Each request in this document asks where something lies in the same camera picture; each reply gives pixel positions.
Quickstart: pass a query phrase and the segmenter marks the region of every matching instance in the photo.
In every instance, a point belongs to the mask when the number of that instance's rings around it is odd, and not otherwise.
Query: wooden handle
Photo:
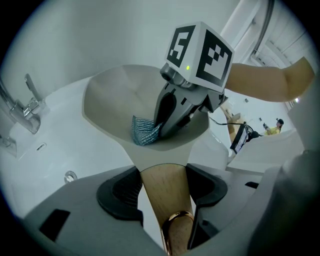
[[[160,228],[177,212],[187,211],[192,214],[184,166],[159,164],[142,171],[140,175]],[[187,251],[192,225],[193,222],[188,217],[181,217],[172,222],[168,235],[172,255],[180,255]]]

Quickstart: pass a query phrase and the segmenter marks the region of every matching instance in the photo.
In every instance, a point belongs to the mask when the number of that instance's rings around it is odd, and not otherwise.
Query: blue striped cloth
[[[144,146],[158,139],[161,123],[154,127],[154,121],[132,117],[131,133],[135,144]]]

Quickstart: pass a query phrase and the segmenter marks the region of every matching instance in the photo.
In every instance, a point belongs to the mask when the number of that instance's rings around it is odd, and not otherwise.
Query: sink drain
[[[64,175],[64,182],[65,184],[67,183],[70,183],[70,182],[73,182],[77,179],[77,175],[71,171],[71,170],[68,170],[65,175]]]

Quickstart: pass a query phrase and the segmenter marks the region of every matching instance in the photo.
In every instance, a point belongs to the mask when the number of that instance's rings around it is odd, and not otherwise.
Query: black hair
[[[282,119],[276,119],[277,120],[277,122],[281,125],[280,127],[279,127],[279,133],[281,132],[281,128],[282,128],[282,126],[285,124],[285,122],[282,120]]]

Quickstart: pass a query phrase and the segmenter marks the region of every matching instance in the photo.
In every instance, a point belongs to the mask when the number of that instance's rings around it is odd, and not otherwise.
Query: copper ring
[[[168,255],[172,255],[171,247],[170,247],[170,241],[169,241],[169,228],[172,222],[174,222],[176,219],[181,217],[189,217],[192,222],[194,221],[194,216],[188,212],[188,211],[178,211],[177,213],[172,214],[162,225],[161,228],[161,236],[162,236],[162,242],[164,246],[164,251]]]

